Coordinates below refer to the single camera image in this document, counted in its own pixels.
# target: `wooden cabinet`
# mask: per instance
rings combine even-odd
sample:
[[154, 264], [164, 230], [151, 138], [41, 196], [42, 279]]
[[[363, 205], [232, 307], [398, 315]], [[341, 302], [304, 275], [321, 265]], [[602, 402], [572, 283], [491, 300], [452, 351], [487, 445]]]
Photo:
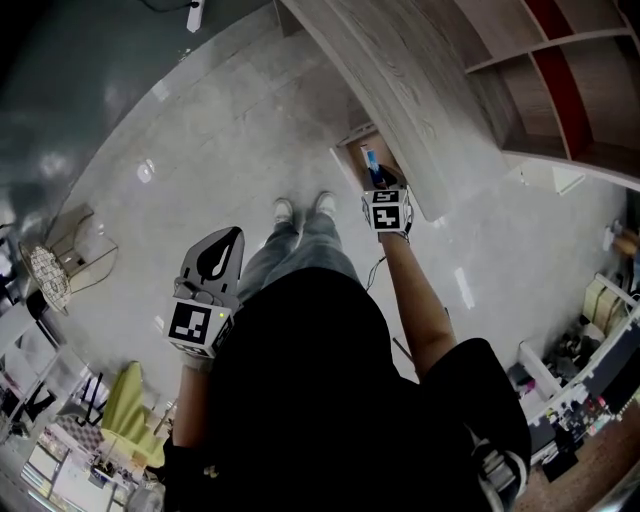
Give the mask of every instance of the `wooden cabinet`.
[[455, 1], [491, 55], [467, 74], [488, 119], [501, 123], [501, 148], [638, 188], [640, 45], [616, 3]]

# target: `white shelf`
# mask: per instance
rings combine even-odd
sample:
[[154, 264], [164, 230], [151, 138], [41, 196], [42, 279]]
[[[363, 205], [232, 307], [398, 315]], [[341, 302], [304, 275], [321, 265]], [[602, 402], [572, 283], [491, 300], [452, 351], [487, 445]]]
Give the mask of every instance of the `white shelf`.
[[609, 351], [620, 341], [622, 335], [629, 329], [634, 321], [640, 319], [640, 304], [636, 305], [627, 318], [621, 321], [609, 334], [609, 336], [602, 342], [598, 350], [596, 350], [584, 369], [576, 375], [571, 382], [562, 388], [560, 393], [554, 395], [544, 404], [533, 408], [533, 411], [526, 414], [527, 423], [529, 425], [537, 425], [545, 415], [547, 410], [554, 409], [560, 406], [562, 403], [569, 403], [573, 398], [574, 393], [577, 392], [576, 386], [581, 384], [586, 378], [593, 376], [593, 371], [609, 353]]

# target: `wire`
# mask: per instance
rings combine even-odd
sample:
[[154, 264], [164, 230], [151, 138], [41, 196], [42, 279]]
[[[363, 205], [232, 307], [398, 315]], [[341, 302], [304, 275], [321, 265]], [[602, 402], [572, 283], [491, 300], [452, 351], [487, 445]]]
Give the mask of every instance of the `wire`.
[[413, 357], [411, 357], [411, 354], [409, 354], [409, 352], [407, 352], [407, 349], [404, 348], [402, 346], [402, 344], [396, 339], [396, 338], [391, 338], [393, 340], [393, 342], [396, 344], [396, 346], [400, 349], [400, 351], [407, 356], [407, 359], [409, 361], [411, 361], [413, 363]]
[[373, 286], [373, 281], [376, 278], [376, 272], [378, 271], [378, 267], [380, 266], [380, 263], [382, 263], [386, 259], [387, 259], [387, 257], [383, 256], [382, 258], [380, 258], [378, 260], [378, 262], [373, 267], [371, 267], [371, 270], [369, 271], [369, 279], [367, 280], [366, 291], [369, 291], [369, 288], [371, 288]]
[[186, 9], [187, 7], [198, 7], [200, 5], [200, 2], [188, 2], [186, 4], [177, 5], [175, 7], [168, 7], [165, 9], [161, 9], [159, 7], [156, 7], [155, 5], [151, 5], [148, 0], [138, 0], [138, 1], [146, 5], [153, 12], [157, 12], [157, 13], [179, 11], [180, 9]]

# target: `shelf compartment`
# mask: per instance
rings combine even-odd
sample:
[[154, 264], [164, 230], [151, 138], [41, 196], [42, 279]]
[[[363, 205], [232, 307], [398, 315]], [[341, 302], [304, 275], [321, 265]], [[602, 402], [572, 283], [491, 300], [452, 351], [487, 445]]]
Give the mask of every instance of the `shelf compartment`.
[[551, 98], [528, 55], [497, 66], [519, 114], [503, 149], [567, 158]]
[[613, 0], [555, 0], [575, 33], [625, 27]]
[[539, 50], [532, 58], [551, 95], [566, 151], [573, 159], [593, 142], [576, 81], [560, 47]]
[[563, 53], [593, 140], [640, 151], [640, 57], [632, 39], [583, 41]]
[[475, 66], [471, 66], [466, 69], [467, 73], [475, 73], [476, 71], [480, 71], [481, 69], [495, 66], [500, 62], [504, 62], [509, 59], [513, 59], [515, 57], [520, 57], [521, 55], [526, 55], [530, 52], [536, 52], [538, 50], [544, 50], [545, 48], [551, 48], [553, 46], [561, 46], [570, 43], [577, 43], [580, 41], [586, 41], [591, 39], [602, 39], [602, 38], [613, 38], [613, 37], [621, 37], [621, 36], [629, 36], [631, 35], [631, 31], [626, 28], [613, 28], [606, 30], [599, 30], [596, 32], [588, 32], [581, 34], [573, 34], [567, 37], [561, 37], [559, 39], [553, 39], [551, 41], [544, 41], [542, 43], [531, 46], [530, 48], [519, 50], [510, 54], [505, 54], [502, 57], [497, 57], [494, 59], [487, 60], [485, 62], [481, 62], [476, 64]]
[[555, 0], [523, 0], [538, 26], [549, 39], [573, 35], [573, 29]]
[[526, 7], [514, 0], [455, 0], [492, 57], [502, 57], [543, 42]]

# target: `cable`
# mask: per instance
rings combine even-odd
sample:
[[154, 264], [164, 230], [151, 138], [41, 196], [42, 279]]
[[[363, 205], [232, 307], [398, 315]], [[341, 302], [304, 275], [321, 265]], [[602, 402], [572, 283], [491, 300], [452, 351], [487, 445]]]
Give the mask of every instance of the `cable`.
[[376, 278], [376, 272], [378, 271], [378, 267], [380, 266], [380, 263], [382, 263], [386, 259], [387, 259], [387, 257], [383, 256], [382, 258], [380, 258], [378, 260], [378, 262], [373, 267], [371, 267], [371, 270], [369, 271], [369, 279], [367, 280], [366, 291], [369, 291], [369, 288], [371, 288], [373, 286], [373, 281]]
[[175, 7], [168, 7], [166, 9], [161, 9], [159, 7], [156, 7], [155, 5], [151, 5], [148, 0], [138, 0], [138, 1], [146, 5], [153, 12], [157, 12], [157, 13], [179, 11], [180, 9], [186, 9], [187, 7], [198, 7], [200, 5], [200, 2], [189, 2], [182, 5], [177, 5]]

